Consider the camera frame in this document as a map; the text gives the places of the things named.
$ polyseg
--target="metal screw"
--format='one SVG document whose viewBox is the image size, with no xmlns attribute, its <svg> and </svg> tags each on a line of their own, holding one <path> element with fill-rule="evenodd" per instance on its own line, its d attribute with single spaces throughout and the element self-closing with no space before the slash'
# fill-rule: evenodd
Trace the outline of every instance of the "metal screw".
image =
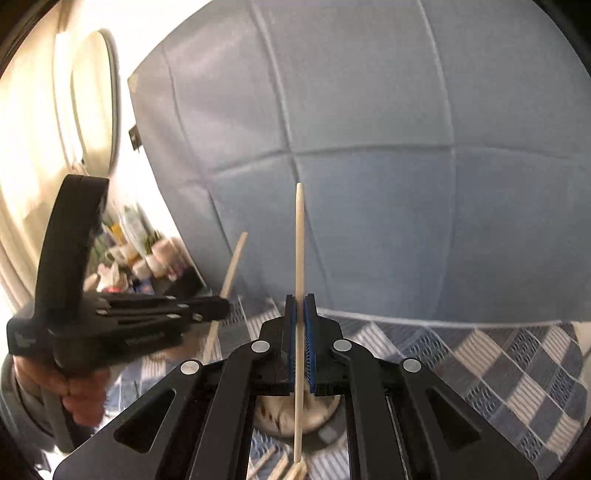
<svg viewBox="0 0 591 480">
<path fill-rule="evenodd" d="M 253 352 L 264 353 L 269 350 L 269 348 L 271 348 L 271 345 L 269 345 L 269 342 L 264 340 L 257 340 L 251 345 L 251 348 Z"/>
<path fill-rule="evenodd" d="M 402 367 L 407 372 L 411 372 L 412 374 L 417 373 L 421 369 L 421 362 L 415 360 L 414 358 L 407 358 L 403 363 Z"/>
<path fill-rule="evenodd" d="M 348 352 L 351 350 L 352 346 L 353 345 L 351 345 L 351 342 L 345 340 L 344 338 L 341 338 L 341 340 L 337 340 L 335 343 L 333 343 L 333 347 L 335 347 L 335 350 L 338 350 L 339 352 Z"/>
<path fill-rule="evenodd" d="M 196 374 L 199 370 L 199 363 L 195 360 L 189 360 L 181 365 L 181 372 L 185 375 Z"/>
</svg>

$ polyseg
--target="gray sleeve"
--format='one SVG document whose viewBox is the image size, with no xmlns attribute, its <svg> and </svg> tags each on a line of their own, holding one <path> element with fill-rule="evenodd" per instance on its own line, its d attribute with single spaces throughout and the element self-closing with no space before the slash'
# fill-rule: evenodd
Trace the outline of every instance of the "gray sleeve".
<svg viewBox="0 0 591 480">
<path fill-rule="evenodd" d="M 0 416 L 26 460 L 43 463 L 42 450 L 53 451 L 55 442 L 43 404 L 18 386 L 10 355 L 0 371 Z"/>
</svg>

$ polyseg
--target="finger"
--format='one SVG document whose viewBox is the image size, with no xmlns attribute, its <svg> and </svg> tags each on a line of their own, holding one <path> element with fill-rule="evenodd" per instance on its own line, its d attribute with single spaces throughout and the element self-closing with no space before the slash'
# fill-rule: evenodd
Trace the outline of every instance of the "finger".
<svg viewBox="0 0 591 480">
<path fill-rule="evenodd" d="M 68 393 L 65 377 L 51 367 L 21 356 L 14 357 L 14 367 L 19 380 L 24 377 L 24 382 L 33 382 L 58 395 Z"/>
<path fill-rule="evenodd" d="M 68 381 L 70 395 L 74 397 L 93 397 L 97 392 L 105 390 L 108 381 L 109 371 L 95 372 L 89 377 L 71 378 Z"/>
<path fill-rule="evenodd" d="M 105 390 L 99 390 L 92 392 L 92 395 L 67 395 L 61 399 L 64 405 L 72 405 L 74 408 L 78 408 L 78 405 L 83 406 L 85 404 L 102 405 L 107 400 L 107 393 Z"/>
<path fill-rule="evenodd" d="M 74 418 L 74 421 L 78 425 L 84 427 L 96 427 L 100 425 L 104 415 L 105 409 L 100 406 L 95 407 L 92 410 L 76 411 L 72 414 L 72 418 Z"/>
<path fill-rule="evenodd" d="M 87 398 L 87 397 L 63 397 L 61 402 L 67 411 L 79 413 L 83 411 L 95 411 L 98 407 L 103 409 L 106 397 Z"/>
</svg>

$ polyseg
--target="blue padded headboard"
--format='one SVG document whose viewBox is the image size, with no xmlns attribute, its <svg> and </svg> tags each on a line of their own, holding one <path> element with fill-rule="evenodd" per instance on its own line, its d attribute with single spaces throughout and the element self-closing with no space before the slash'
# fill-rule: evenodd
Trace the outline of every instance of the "blue padded headboard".
<svg viewBox="0 0 591 480">
<path fill-rule="evenodd" d="M 532 0 L 213 0 L 129 81 L 205 280 L 458 322 L 591 318 L 591 79 Z"/>
</svg>

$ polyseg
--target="white wall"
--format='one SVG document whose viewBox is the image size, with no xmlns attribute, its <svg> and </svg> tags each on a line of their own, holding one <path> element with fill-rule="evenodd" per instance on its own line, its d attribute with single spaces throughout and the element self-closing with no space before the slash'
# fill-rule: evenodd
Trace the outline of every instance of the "white wall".
<svg viewBox="0 0 591 480">
<path fill-rule="evenodd" d="M 0 79 L 0 243 L 25 288 L 35 289 L 51 208 L 67 162 L 53 101 L 54 39 L 59 7 L 31 30 Z"/>
<path fill-rule="evenodd" d="M 142 60 L 172 30 L 209 0 L 74 0 L 57 48 L 56 78 L 67 72 L 56 95 L 69 98 L 69 72 L 76 46 L 92 31 L 108 30 L 115 40 L 121 80 L 121 141 L 118 166 L 111 178 L 110 207 L 137 202 L 155 229 L 178 237 L 178 230 L 156 185 L 144 149 L 134 152 L 129 129 L 135 125 L 127 80 Z"/>
</svg>

